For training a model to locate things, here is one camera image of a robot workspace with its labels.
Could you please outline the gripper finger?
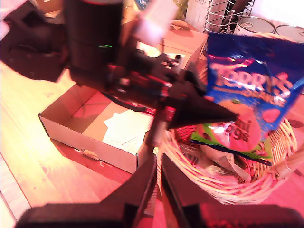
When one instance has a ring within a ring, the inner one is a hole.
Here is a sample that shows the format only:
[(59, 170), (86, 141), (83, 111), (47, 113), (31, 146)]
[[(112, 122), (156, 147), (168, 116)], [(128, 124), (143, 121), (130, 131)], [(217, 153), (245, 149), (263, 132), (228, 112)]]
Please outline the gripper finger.
[(192, 182), (167, 155), (161, 158), (161, 190), (168, 227), (301, 228), (303, 217), (278, 205), (224, 205)]
[(193, 85), (199, 96), (206, 95), (206, 85), (199, 79), (199, 75), (196, 70), (188, 69), (186, 71), (186, 81)]
[(135, 228), (156, 184), (156, 156), (99, 203), (46, 204), (28, 209), (17, 228)]
[(184, 126), (230, 122), (237, 118), (237, 114), (219, 104), (199, 96), (197, 93), (181, 93), (166, 98), (166, 106), (175, 109), (168, 122), (168, 129)]

